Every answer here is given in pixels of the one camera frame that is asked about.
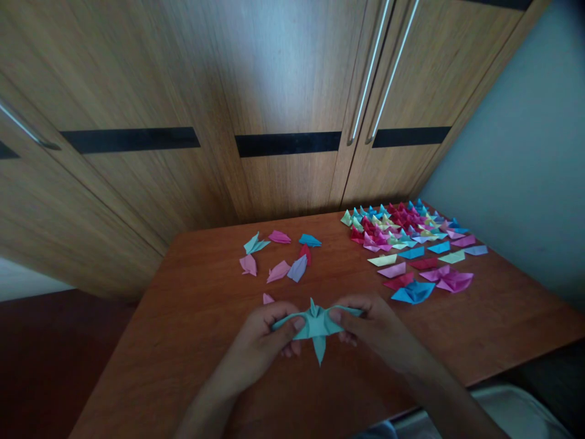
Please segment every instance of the left hand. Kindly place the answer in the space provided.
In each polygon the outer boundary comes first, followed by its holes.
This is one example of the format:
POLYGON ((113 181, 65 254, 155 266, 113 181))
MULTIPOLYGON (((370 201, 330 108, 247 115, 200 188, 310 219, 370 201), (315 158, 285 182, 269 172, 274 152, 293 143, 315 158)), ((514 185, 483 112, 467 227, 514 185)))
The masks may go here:
POLYGON ((300 341, 293 338, 305 325, 304 318, 292 318, 271 331, 278 320, 297 312, 299 309, 288 302, 274 302, 252 311, 211 378, 221 387, 222 397, 237 396, 258 381, 279 352, 288 358, 300 355, 300 341))

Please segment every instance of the black stripe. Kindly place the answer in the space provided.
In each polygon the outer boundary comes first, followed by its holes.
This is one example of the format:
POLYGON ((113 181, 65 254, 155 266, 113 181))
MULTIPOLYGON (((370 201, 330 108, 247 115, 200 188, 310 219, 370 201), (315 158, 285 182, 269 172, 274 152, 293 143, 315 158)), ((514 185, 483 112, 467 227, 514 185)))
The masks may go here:
POLYGON ((337 151, 341 131, 236 136, 240 157, 337 151))
POLYGON ((11 150, 8 146, 2 143, 0 140, 0 160, 4 159, 17 159, 19 155, 11 150))
POLYGON ((467 0, 467 1, 517 10, 526 10, 532 3, 532 0, 467 0))
POLYGON ((451 127, 431 127, 378 130, 372 148, 443 143, 450 129, 451 127))
POLYGON ((61 131, 81 154, 199 148, 192 127, 61 131))

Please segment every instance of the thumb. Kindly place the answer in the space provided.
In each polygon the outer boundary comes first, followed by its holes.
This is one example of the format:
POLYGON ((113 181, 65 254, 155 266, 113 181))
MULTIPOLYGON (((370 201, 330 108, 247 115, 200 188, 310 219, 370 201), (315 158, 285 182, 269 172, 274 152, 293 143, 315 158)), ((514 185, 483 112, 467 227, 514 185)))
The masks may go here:
POLYGON ((274 355, 278 354, 293 340, 303 326, 305 326, 305 319, 302 317, 294 317, 288 320, 283 326, 266 337, 270 351, 274 355))
POLYGON ((329 311, 329 317, 343 329, 351 332, 361 338, 362 334, 367 330, 367 321, 351 315, 349 312, 333 308, 329 311))

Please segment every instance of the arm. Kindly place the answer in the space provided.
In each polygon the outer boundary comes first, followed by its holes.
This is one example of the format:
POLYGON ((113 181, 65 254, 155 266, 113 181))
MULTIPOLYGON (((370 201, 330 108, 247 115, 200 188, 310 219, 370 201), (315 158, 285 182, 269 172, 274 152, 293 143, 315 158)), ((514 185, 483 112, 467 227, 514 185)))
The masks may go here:
POLYGON ((278 320, 299 310, 287 302, 258 308, 249 316, 231 347, 199 394, 188 407, 175 439, 220 438, 239 394, 268 370, 281 352, 288 358, 300 355, 300 342, 293 338, 305 325, 292 318, 271 332, 278 320))
POLYGON ((363 309, 361 317, 332 309, 331 319, 346 331, 341 341, 356 337, 402 376, 415 400, 427 411, 442 437, 507 439, 473 397, 404 326, 379 296, 348 296, 338 305, 363 309))

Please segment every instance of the hand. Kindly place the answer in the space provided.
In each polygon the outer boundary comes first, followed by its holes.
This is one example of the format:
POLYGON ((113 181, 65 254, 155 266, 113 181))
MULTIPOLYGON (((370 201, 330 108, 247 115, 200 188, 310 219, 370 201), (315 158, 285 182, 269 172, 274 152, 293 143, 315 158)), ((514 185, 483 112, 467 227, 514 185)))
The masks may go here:
POLYGON ((341 341, 355 346, 359 338, 400 373, 419 371, 427 363, 428 351, 379 295, 346 296, 335 305, 364 310, 360 317, 339 308, 329 311, 329 317, 345 329, 339 333, 341 341))
POLYGON ((293 338, 305 325, 304 318, 292 318, 275 332, 270 329, 278 320, 297 312, 299 309, 288 302, 252 311, 211 377, 221 386, 222 397, 236 396, 254 384, 279 352, 288 358, 300 355, 300 341, 293 338))

